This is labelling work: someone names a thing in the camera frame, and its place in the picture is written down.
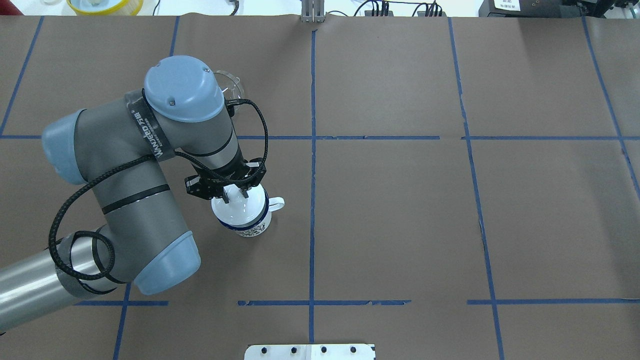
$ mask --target blue tape line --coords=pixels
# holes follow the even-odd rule
[[[314,306],[404,306],[411,300],[315,300]],[[249,300],[239,301],[238,306],[308,306],[308,300]]]
[[[617,136],[470,136],[470,140],[619,140]]]
[[[317,306],[404,306],[411,300],[316,300]]]
[[[467,300],[467,305],[491,305],[492,300]],[[499,299],[498,305],[640,304],[640,299]]]
[[[127,318],[127,306],[129,305],[129,293],[131,292],[131,283],[127,284],[122,299],[122,311],[120,312],[120,325],[118,325],[118,335],[116,336],[116,346],[113,349],[113,360],[118,360],[120,355],[120,344],[122,343],[122,333],[124,332],[124,321]]]
[[[129,301],[127,306],[169,306],[169,302],[138,300],[138,301]]]
[[[20,74],[18,75],[18,80],[15,82],[15,87],[13,88],[13,93],[11,94],[11,99],[9,100],[9,104],[6,107],[6,111],[4,112],[4,117],[2,119],[2,124],[0,124],[0,135],[4,132],[4,127],[6,126],[7,120],[9,120],[9,114],[11,113],[11,107],[13,106],[13,102],[15,100],[15,96],[18,94],[18,88],[20,88],[20,83],[22,82],[22,77],[24,76],[24,72],[27,69],[27,64],[29,63],[29,59],[31,58],[31,53],[33,52],[33,48],[36,45],[36,39],[38,38],[38,34],[40,33],[40,28],[42,27],[42,22],[44,21],[44,16],[40,17],[40,21],[38,21],[38,26],[36,27],[35,33],[33,33],[33,38],[31,39],[31,45],[29,46],[29,51],[27,51],[27,56],[24,58],[24,62],[22,63],[22,68],[20,69]]]
[[[239,301],[238,306],[308,306],[308,300],[249,300]]]
[[[240,140],[264,140],[264,135],[239,135]],[[311,136],[298,136],[298,135],[285,135],[285,136],[271,136],[269,140],[311,140]]]
[[[0,139],[40,139],[40,135],[0,135]]]
[[[178,37],[178,25],[180,24],[180,17],[175,17],[175,25],[173,25],[173,39],[171,40],[171,49],[169,50],[169,56],[173,56],[173,50],[175,49],[175,39]]]
[[[439,140],[439,136],[369,136],[369,135],[356,135],[356,136],[317,136],[318,140]]]
[[[447,19],[449,21],[449,36],[451,38],[451,51],[453,53],[453,64],[456,69],[456,80],[458,83],[458,96],[460,97],[460,110],[462,111],[462,118],[464,119],[465,125],[465,137],[467,143],[467,153],[469,156],[469,165],[471,166],[471,179],[474,184],[474,193],[476,196],[476,208],[478,213],[478,220],[480,223],[480,233],[482,237],[482,243],[484,246],[484,266],[486,268],[486,277],[489,283],[489,295],[491,296],[492,311],[493,311],[493,325],[495,327],[495,338],[498,344],[498,355],[500,360],[504,360],[504,349],[502,347],[502,334],[500,332],[500,320],[498,318],[498,306],[495,303],[495,290],[493,287],[493,275],[491,271],[491,261],[489,258],[489,246],[486,242],[486,231],[484,229],[484,218],[482,213],[482,205],[480,203],[480,191],[478,189],[477,177],[476,177],[476,165],[474,164],[474,156],[473,150],[471,148],[471,139],[469,133],[469,124],[467,122],[467,112],[465,111],[465,105],[462,101],[462,81],[460,79],[460,68],[458,67],[458,54],[456,52],[456,40],[453,35],[453,23],[451,22],[451,18]]]
[[[622,153],[624,154],[625,161],[627,162],[627,168],[629,169],[629,174],[631,175],[631,181],[633,182],[634,188],[636,189],[636,196],[638,200],[640,200],[640,187],[638,187],[636,172],[634,171],[634,167],[631,164],[631,159],[629,158],[629,153],[627,152],[627,146],[625,145],[625,141],[622,138],[622,132],[620,131],[620,125],[618,124],[616,113],[613,111],[613,106],[611,106],[611,100],[609,98],[607,87],[604,85],[604,80],[602,79],[602,74],[600,73],[600,67],[598,66],[598,60],[596,60],[596,54],[593,52],[593,46],[591,45],[591,37],[589,36],[589,28],[587,27],[587,20],[584,16],[582,17],[582,27],[584,28],[584,36],[587,39],[587,46],[589,47],[589,53],[591,54],[593,67],[596,70],[596,75],[598,76],[598,81],[600,82],[600,88],[602,88],[604,99],[607,102],[607,107],[609,108],[609,114],[611,115],[613,126],[616,128],[616,134],[618,135],[618,140],[620,141],[620,147],[622,148]]]
[[[311,210],[309,231],[309,343],[314,343],[316,277],[316,31],[311,31]]]

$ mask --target black cable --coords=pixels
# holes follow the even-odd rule
[[[158,2],[156,4],[156,7],[154,8],[154,12],[151,13],[151,16],[156,14],[156,9],[158,9],[158,5],[160,5],[160,1],[162,1],[162,0],[158,0]]]
[[[232,13],[229,14],[229,16],[233,16],[238,12],[238,9],[240,8],[240,0],[235,0],[234,1],[234,11]]]
[[[376,5],[376,12],[380,11],[380,6],[379,6],[379,4],[378,4],[378,2],[376,0],[366,0],[364,3],[360,4],[360,6],[358,6],[358,9],[356,9],[356,12],[353,13],[353,16],[358,15],[358,12],[360,11],[360,9],[362,9],[362,7],[366,3],[374,3]],[[373,15],[373,6],[371,7],[371,15]]]
[[[429,10],[429,4],[427,3],[420,3],[418,6],[415,7],[415,10],[413,11],[413,14],[411,14],[412,17],[415,16],[415,14],[418,12],[418,9],[420,8],[420,6],[426,6],[427,10]]]
[[[346,16],[346,17],[348,17],[348,16],[349,16],[349,15],[347,15],[347,14],[345,14],[345,13],[341,12],[341,11],[338,11],[338,10],[332,10],[332,11],[327,12],[327,13],[341,13],[341,14],[343,14],[343,15],[344,15],[344,16]]]
[[[269,151],[269,131],[267,130],[267,122],[264,120],[264,116],[262,116],[262,112],[260,111],[260,108],[258,108],[258,106],[253,101],[249,99],[233,99],[227,102],[227,106],[236,106],[236,105],[242,105],[242,104],[249,104],[253,106],[255,111],[258,113],[258,116],[260,117],[260,121],[262,122],[262,127],[264,129],[264,155],[262,156],[262,163],[260,163],[260,166],[258,167],[257,171],[255,171],[252,175],[249,175],[248,177],[242,180],[229,179],[228,177],[224,177],[218,174],[217,172],[215,172],[214,170],[211,170],[206,165],[199,162],[196,158],[194,158],[189,154],[176,151],[175,155],[189,160],[190,162],[200,167],[202,170],[206,171],[207,174],[209,174],[211,177],[220,181],[224,181],[226,183],[242,185],[242,184],[249,183],[251,180],[255,179],[255,177],[258,176],[262,170],[264,170],[264,163],[267,161],[267,152]]]
[[[388,3],[394,3],[394,4],[411,4],[411,5],[418,5],[418,4],[421,4],[421,3],[409,3],[409,2],[406,2],[406,1],[387,1],[387,2],[388,2]]]
[[[62,223],[62,218],[65,216],[65,213],[67,213],[67,210],[69,210],[69,207],[71,207],[71,204],[73,204],[74,201],[76,201],[80,196],[82,196],[82,194],[86,193],[87,191],[91,190],[94,186],[98,185],[99,183],[103,182],[104,180],[110,178],[111,176],[121,171],[127,170],[128,168],[132,168],[136,165],[144,163],[145,161],[149,161],[155,158],[156,158],[155,156],[149,154],[141,158],[135,159],[133,161],[130,161],[128,163],[124,163],[115,168],[112,168],[111,170],[100,175],[99,177],[96,177],[94,180],[91,180],[88,184],[84,185],[80,190],[76,191],[73,195],[71,195],[67,199],[67,201],[64,202],[64,204],[62,204],[62,207],[60,208],[60,210],[58,210],[58,213],[56,214],[56,217],[53,219],[53,223],[51,224],[51,228],[49,229],[49,254],[51,255],[51,259],[53,260],[53,263],[56,265],[57,268],[62,270],[65,274],[75,277],[76,279],[79,279],[79,280],[97,280],[107,276],[107,274],[110,273],[110,271],[113,269],[113,265],[115,264],[115,250],[113,249],[113,244],[111,240],[106,238],[106,236],[100,233],[96,233],[94,231],[78,231],[74,234],[73,241],[75,241],[75,239],[77,239],[78,236],[93,236],[94,238],[97,238],[98,240],[100,240],[104,244],[104,246],[107,247],[107,251],[109,252],[109,263],[107,264],[107,266],[105,266],[104,270],[97,274],[89,275],[89,274],[84,274],[82,272],[75,271],[72,266],[65,264],[65,262],[62,261],[62,259],[60,258],[60,254],[58,254],[58,248],[56,247],[57,244],[59,243],[56,237],[58,235],[58,229],[60,228],[60,223]]]

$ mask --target metal bracket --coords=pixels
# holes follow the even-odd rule
[[[375,360],[373,344],[252,345],[244,360]]]
[[[324,22],[324,0],[301,0],[302,22]]]

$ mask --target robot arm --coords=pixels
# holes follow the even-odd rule
[[[189,56],[160,61],[147,73],[144,89],[126,94],[124,101],[51,124],[42,142],[56,172],[73,184],[146,158],[93,187],[106,225],[56,241],[57,251],[48,249],[0,269],[0,333],[120,284],[133,282],[150,295],[198,270],[193,235],[158,164],[173,157],[175,149],[202,165],[194,166],[198,175],[186,184],[189,193],[204,199],[224,197],[229,184],[246,194],[266,171],[262,159],[256,167],[243,158],[213,72]],[[73,271],[56,265],[56,253]],[[77,273],[98,278],[80,279]]]

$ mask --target metal clamp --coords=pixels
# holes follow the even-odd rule
[[[302,22],[324,22],[324,0],[302,0]]]

